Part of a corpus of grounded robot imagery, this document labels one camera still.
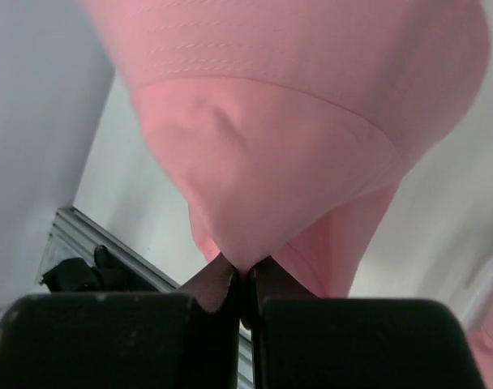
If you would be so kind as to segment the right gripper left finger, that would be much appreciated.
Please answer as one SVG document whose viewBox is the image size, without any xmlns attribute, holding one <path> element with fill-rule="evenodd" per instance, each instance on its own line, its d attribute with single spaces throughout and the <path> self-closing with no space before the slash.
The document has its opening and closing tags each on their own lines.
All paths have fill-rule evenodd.
<svg viewBox="0 0 493 389">
<path fill-rule="evenodd" d="M 51 293 L 0 320 L 0 388 L 234 388 L 239 277 L 217 259 L 172 293 Z"/>
</svg>

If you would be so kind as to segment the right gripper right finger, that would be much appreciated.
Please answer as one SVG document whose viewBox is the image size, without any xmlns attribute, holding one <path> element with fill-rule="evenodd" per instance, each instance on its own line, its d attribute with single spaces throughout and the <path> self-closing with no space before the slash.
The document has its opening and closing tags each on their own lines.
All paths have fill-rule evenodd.
<svg viewBox="0 0 493 389">
<path fill-rule="evenodd" d="M 422 299 L 319 298 L 273 259 L 248 275 L 258 388 L 482 388 L 461 325 Z"/>
</svg>

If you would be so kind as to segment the pink bucket hat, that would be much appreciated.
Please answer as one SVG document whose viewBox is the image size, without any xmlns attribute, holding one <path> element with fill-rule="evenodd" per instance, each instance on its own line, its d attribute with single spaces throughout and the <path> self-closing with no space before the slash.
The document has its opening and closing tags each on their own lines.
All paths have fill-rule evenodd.
<svg viewBox="0 0 493 389">
<path fill-rule="evenodd" d="M 473 104 L 479 1 L 86 1 L 207 260 L 345 297 L 401 179 Z"/>
</svg>

